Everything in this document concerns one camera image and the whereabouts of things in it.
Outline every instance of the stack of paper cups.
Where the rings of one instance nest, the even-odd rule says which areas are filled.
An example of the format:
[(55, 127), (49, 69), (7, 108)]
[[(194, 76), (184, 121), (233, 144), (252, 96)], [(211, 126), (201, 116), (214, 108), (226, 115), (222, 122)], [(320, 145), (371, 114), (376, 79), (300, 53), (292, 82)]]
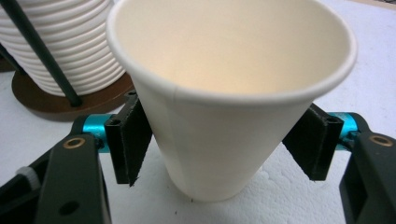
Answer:
[[(106, 42), (106, 17), (112, 0), (18, 3), (78, 95), (102, 90), (124, 74)], [(1, 7), (0, 42), (41, 90), (64, 96)]]

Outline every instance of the metal pole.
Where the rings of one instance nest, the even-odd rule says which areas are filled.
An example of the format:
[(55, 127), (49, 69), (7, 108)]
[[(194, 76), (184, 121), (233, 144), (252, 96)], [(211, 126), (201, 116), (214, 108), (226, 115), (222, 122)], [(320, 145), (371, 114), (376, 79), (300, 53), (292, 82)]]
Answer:
[(0, 54), (15, 68), (15, 70), (21, 72), (21, 74), (26, 75), (26, 72), (23, 68), (15, 61), (14, 57), (12, 57), (8, 51), (0, 44)]
[(35, 51), (37, 57), (46, 66), (53, 79), (64, 92), (66, 98), (70, 101), (71, 106), (79, 106), (82, 104), (81, 99), (76, 94), (70, 82), (67, 80), (64, 72), (56, 63), (55, 59), (50, 54), (41, 37), (38, 35), (35, 27), (30, 23), (22, 11), (20, 5), (15, 0), (0, 0), (0, 4), (6, 11), (8, 16), (12, 19), (15, 25), (20, 30), (26, 41)]

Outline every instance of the white table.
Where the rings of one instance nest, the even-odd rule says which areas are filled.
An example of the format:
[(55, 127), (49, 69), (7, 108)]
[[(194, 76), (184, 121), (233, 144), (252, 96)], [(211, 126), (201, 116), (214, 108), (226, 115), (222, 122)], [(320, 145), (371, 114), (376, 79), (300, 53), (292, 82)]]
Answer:
[[(351, 26), (357, 64), (338, 88), (317, 99), (325, 111), (354, 111), (373, 131), (396, 138), (396, 9), (365, 0), (322, 0)], [(0, 185), (64, 138), (70, 122), (38, 118), (13, 96), (12, 73), (0, 74)], [(345, 223), (338, 185), (349, 153), (336, 151), (328, 179), (311, 182), (279, 146), (247, 187), (221, 203), (182, 195), (166, 173), (153, 140), (134, 187), (116, 184), (111, 159), (101, 155), (113, 223)]]

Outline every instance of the cup rim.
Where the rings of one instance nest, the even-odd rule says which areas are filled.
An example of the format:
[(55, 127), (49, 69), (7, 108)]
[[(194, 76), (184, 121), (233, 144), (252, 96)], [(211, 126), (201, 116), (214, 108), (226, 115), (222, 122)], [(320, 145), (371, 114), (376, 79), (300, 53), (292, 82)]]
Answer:
[(106, 20), (106, 37), (115, 58), (125, 67), (133, 80), (144, 85), (153, 83), (155, 91), (161, 94), (169, 94), (173, 102), (191, 103), (206, 106), (235, 106), (242, 105), (247, 107), (258, 107), (266, 105), (295, 105), (303, 102), (312, 102), (315, 98), (325, 94), (340, 84), (351, 72), (357, 59), (358, 44), (356, 37), (346, 22), (338, 16), (331, 8), (323, 5), (317, 0), (312, 0), (318, 7), (328, 11), (340, 26), (344, 29), (347, 43), (349, 44), (347, 54), (343, 62), (328, 77), (316, 82), (306, 88), (293, 91), (282, 91), (275, 93), (256, 93), (256, 94), (232, 94), (213, 91), (201, 91), (177, 85), (161, 76), (150, 72), (139, 62), (128, 56), (118, 41), (117, 37), (117, 18), (118, 12), (122, 10), (127, 0), (120, 0), (110, 11)]

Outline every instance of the white paper cup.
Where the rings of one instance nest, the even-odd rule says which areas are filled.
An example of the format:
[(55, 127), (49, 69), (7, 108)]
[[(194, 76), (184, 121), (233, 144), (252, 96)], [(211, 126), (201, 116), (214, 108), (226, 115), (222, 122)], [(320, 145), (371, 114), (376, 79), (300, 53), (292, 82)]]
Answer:
[[(123, 75), (106, 42), (112, 0), (20, 0), (49, 52), (78, 95), (99, 91)], [(41, 90), (64, 96), (18, 28), (0, 7), (0, 42)]]
[(311, 0), (121, 0), (107, 39), (171, 179), (205, 202), (238, 193), (357, 54), (345, 23)]

